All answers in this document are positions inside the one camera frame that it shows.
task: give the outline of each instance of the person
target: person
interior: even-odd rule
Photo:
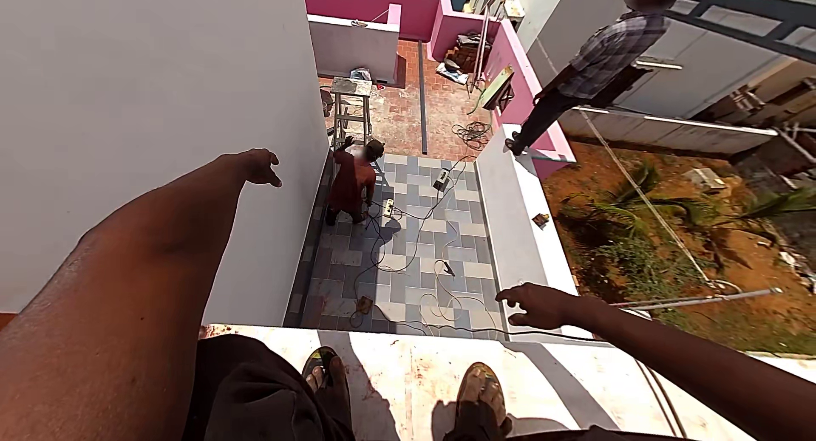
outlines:
[[[79,239],[0,330],[1,439],[353,439],[345,369],[331,349],[298,372],[250,337],[198,340],[241,189],[281,187],[270,164],[278,158],[267,150],[219,156]],[[601,300],[531,283],[496,299],[526,312],[511,324],[602,336],[754,438],[813,436],[816,384]],[[499,376],[483,363],[466,372],[451,428],[445,441],[495,441],[512,428]],[[542,436],[630,438],[597,427]]]
[[[521,155],[570,108],[592,100],[613,79],[666,33],[663,12],[677,0],[624,0],[631,11],[598,30],[580,52],[534,98],[535,107],[521,132],[507,139]]]
[[[365,144],[362,154],[349,154],[346,149],[354,143],[353,136],[347,136],[343,144],[334,153],[334,162],[340,165],[340,171],[334,178],[329,192],[329,206],[326,209],[326,224],[334,226],[340,212],[352,217],[353,223],[362,222],[367,212],[362,209],[362,190],[365,189],[365,204],[371,206],[374,200],[374,183],[377,174],[371,163],[383,156],[385,146],[381,141],[371,139]]]

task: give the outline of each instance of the black pants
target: black pants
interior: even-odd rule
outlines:
[[[300,372],[256,339],[237,334],[198,342],[193,395],[183,441],[353,441]],[[529,441],[677,439],[608,432],[598,427],[513,438]],[[463,404],[444,441],[503,441],[484,403]]]
[[[334,226],[337,224],[337,216],[340,215],[340,212],[346,212],[352,216],[352,223],[362,223],[365,219],[363,217],[362,212],[357,210],[356,212],[349,212],[347,210],[333,210],[330,206],[326,207],[326,225],[327,226]]]
[[[520,149],[531,146],[566,110],[586,102],[589,100],[565,96],[555,89],[547,92],[521,125],[521,133],[516,136],[516,146]]]

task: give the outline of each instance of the power strip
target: power strip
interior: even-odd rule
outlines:
[[[386,218],[391,217],[391,213],[394,210],[394,199],[389,198],[385,200],[385,206],[382,207],[382,215]]]
[[[433,188],[441,193],[444,193],[445,188],[448,186],[448,180],[450,179],[451,171],[443,168],[442,171],[439,172],[439,176],[434,181]]]

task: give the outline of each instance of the red brick tile floor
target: red brick tile floor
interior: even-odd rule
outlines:
[[[423,52],[425,114],[428,123],[426,157],[455,162],[466,154],[476,156],[478,152],[468,148],[453,133],[452,128],[454,124],[466,126],[473,121],[490,125],[490,112],[480,108],[468,115],[476,106],[478,91],[469,95],[464,86],[436,74],[439,62],[427,59],[427,47],[423,47]],[[423,156],[419,112],[419,44],[416,41],[400,40],[397,54],[405,59],[405,85],[403,88],[375,89],[371,93],[372,134],[377,140],[385,142],[386,153]],[[321,78],[320,84],[331,85],[332,80]],[[333,117],[326,118],[327,127],[332,126]]]

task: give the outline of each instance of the hand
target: hand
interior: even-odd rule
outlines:
[[[584,298],[572,296],[555,288],[542,287],[534,283],[503,290],[496,300],[507,301],[507,305],[519,305],[526,314],[511,315],[508,321],[514,326],[531,326],[540,329],[556,329],[575,324],[581,312]]]
[[[537,105],[538,101],[544,98],[544,95],[546,95],[546,93],[547,93],[546,90],[542,89],[541,92],[535,94],[535,96],[533,97],[533,105]]]
[[[241,168],[246,174],[246,180],[256,185],[270,184],[276,188],[282,186],[281,179],[272,170],[270,165],[278,164],[278,156],[271,151],[261,148],[235,154]]]

